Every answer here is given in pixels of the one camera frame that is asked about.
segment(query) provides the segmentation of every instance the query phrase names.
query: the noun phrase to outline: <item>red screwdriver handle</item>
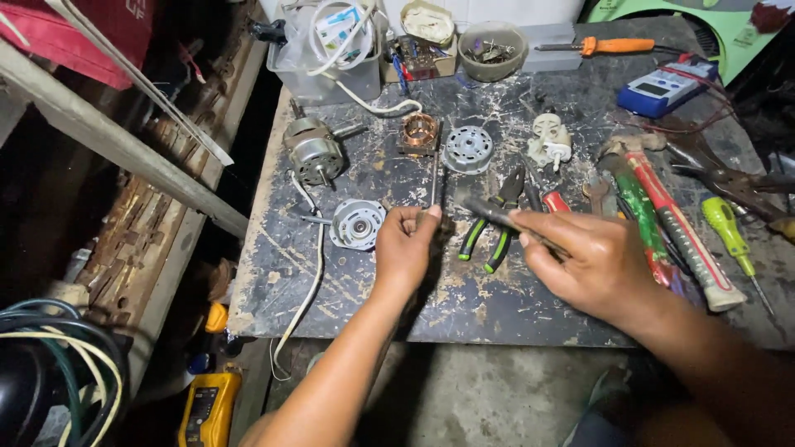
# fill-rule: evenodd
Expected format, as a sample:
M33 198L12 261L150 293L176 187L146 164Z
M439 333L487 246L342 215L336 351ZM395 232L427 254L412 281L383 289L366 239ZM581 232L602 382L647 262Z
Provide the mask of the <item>red screwdriver handle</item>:
M544 198L541 199L549 209L549 212L559 212L559 211L571 211L572 209L568 207L566 202L563 201L563 197L560 196L558 191L552 191L544 195Z

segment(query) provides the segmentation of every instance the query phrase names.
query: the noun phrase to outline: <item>screwdriver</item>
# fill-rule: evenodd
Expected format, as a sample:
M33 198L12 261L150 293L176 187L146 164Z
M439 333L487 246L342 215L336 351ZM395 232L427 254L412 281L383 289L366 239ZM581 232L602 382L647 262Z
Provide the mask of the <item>screwdriver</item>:
M654 48L654 39L608 39L598 41L596 37L585 37L580 44L538 45L537 51L580 51L583 56L595 52L637 52Z
M775 317L776 314L773 312L773 308L770 307L770 303L767 301L762 287L760 287L759 283L756 281L754 264L752 264L748 258L750 249L739 231L737 231L735 214L731 211L731 208L729 208L729 204L720 197L712 197L701 202L701 211L704 213L710 226L714 228L720 238L723 239L723 244L726 245L729 255L737 259L737 263L739 263L743 272L748 275L748 278L754 283L754 287L756 287L756 291L759 293L759 297L762 299L762 303L765 305L767 312L772 317Z

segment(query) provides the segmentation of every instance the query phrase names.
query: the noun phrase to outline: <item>green screwdriver handle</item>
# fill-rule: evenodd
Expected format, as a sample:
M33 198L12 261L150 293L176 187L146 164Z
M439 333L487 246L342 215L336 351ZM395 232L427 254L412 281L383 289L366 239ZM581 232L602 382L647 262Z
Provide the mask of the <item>green screwdriver handle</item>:
M737 230L737 220L731 207L720 197L712 197L701 202L701 211L710 226L718 233L729 255L737 259L740 267L748 276L755 276L754 265L748 259L750 249Z

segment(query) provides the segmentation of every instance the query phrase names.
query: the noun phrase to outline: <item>paint-stained table surface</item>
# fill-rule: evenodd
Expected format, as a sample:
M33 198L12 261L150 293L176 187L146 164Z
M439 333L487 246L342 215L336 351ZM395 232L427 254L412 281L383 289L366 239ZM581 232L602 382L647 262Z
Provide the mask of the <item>paint-stained table surface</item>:
M650 37L658 43L696 50L692 31L678 17L661 17L576 25L578 38L597 36ZM495 194L502 180L526 150L533 119L554 107L572 133L574 155L562 166L561 192L574 210L587 211L580 186L593 168L595 153L616 133L637 129L617 124L629 115L615 106L618 89L643 76L666 55L599 56L584 60L570 72L520 73L493 84L467 90L455 78L411 83L413 98L424 112L444 122L443 138L459 126L482 126L493 138L496 151L489 169L478 176L448 173L444 210L456 222L456 234L444 247L438 282L421 299L424 305L405 328L407 340L452 343L535 344L575 346L632 346L633 341L609 325L584 315L553 296L522 261L514 241L495 274L483 264L496 242L489 227L480 237L470 262L457 258L458 248L473 219L452 203L458 189L482 196ZM396 84L384 87L377 107L402 100ZM262 167L251 221L243 246L232 298L229 328L234 333L281 336L304 300L316 271L317 227L302 221L308 213L304 200L289 182L290 164L282 133L293 120L289 93L282 90L270 142ZM705 120L717 102L702 95L675 112L684 120ZM326 216L348 198L378 200L387 208L427 206L431 189L431 160L398 154L400 119L378 118L356 104L309 107L310 116L332 128L364 122L369 131L346 140L343 150L349 165L334 180L336 192L321 186L309 193ZM762 164L738 123L730 119L704 132L713 150L731 167L761 172ZM700 202L709 192L697 181L679 177L668 167L669 155L649 154L661 179L679 201L694 228L715 254L723 269L750 298L745 305L723 315L755 343L767 348L787 348L795 336L795 247L767 230L744 229L759 282L778 317L771 320L750 281L734 259L728 257L717 235L700 214ZM551 178L551 166L542 178ZM520 206L526 206L524 197ZM294 336L336 336L366 300L374 280L375 255L333 245L324 248L323 281Z

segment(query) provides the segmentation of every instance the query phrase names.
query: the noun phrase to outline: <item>red bag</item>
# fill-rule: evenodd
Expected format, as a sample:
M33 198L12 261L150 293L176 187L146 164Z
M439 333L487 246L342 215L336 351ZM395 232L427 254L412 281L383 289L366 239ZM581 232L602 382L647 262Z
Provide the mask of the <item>red bag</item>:
M72 0L72 4L130 62L141 68L152 36L155 0ZM46 57L119 90L132 85L121 68L45 0L0 0L0 12L30 43L25 46L12 29L0 25L0 35L21 51Z

